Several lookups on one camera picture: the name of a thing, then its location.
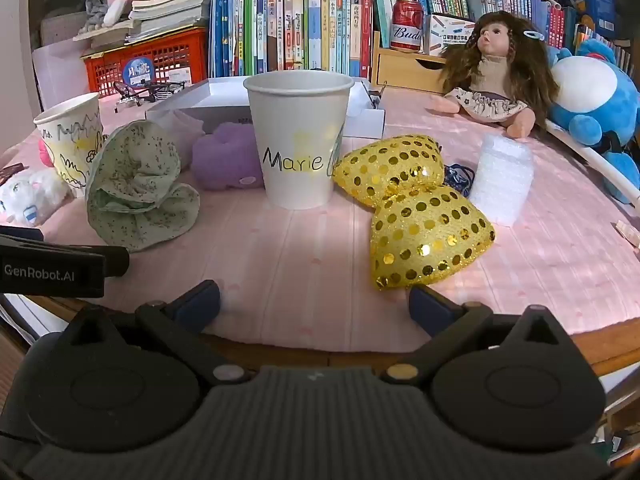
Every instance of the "doll's face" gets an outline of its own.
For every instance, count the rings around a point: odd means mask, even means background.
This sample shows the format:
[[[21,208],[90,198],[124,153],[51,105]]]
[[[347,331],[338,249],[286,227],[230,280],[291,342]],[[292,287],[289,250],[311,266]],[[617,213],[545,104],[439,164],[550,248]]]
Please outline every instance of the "doll's face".
[[[491,23],[480,31],[478,50],[489,56],[509,55],[509,29],[504,23]]]

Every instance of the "budweiser can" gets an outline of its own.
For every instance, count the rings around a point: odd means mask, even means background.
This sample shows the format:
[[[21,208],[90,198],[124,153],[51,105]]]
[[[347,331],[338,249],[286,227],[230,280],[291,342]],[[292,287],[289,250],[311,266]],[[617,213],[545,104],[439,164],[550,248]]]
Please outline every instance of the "budweiser can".
[[[422,47],[424,11],[418,2],[397,0],[391,23],[390,47],[404,52],[418,52]]]

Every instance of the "red plastic basket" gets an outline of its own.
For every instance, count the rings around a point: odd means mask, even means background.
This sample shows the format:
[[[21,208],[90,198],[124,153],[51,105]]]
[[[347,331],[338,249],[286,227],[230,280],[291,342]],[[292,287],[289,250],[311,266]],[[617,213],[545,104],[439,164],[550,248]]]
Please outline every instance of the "red plastic basket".
[[[116,93],[115,81],[122,81],[122,69],[134,57],[148,57],[153,61],[156,81],[168,80],[168,72],[174,68],[189,67],[191,82],[197,83],[206,77],[207,30],[191,28],[163,38],[143,41],[116,50],[94,54],[84,58],[86,74],[91,92],[101,96]]]

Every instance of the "yellow sequined pillow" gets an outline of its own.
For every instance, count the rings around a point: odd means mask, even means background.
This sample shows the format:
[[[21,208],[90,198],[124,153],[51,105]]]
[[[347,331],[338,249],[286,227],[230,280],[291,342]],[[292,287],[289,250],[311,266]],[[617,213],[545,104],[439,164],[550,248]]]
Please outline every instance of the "yellow sequined pillow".
[[[404,135],[379,140],[345,155],[334,180],[351,196],[375,207],[386,197],[413,186],[439,186],[444,166],[435,140]]]
[[[448,186],[391,197],[376,209],[371,233],[371,272],[380,288],[439,282],[495,240],[485,216]]]

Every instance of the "white paper cup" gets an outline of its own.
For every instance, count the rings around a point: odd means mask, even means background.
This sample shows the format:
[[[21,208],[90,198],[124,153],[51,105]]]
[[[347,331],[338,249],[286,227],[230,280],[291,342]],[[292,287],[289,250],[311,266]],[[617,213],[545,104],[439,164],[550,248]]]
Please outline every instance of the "white paper cup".
[[[243,84],[270,202],[286,209],[329,202],[353,79],[285,70],[254,75]]]
[[[84,196],[91,163],[102,147],[98,96],[94,92],[74,97],[33,120],[53,165],[75,197]]]

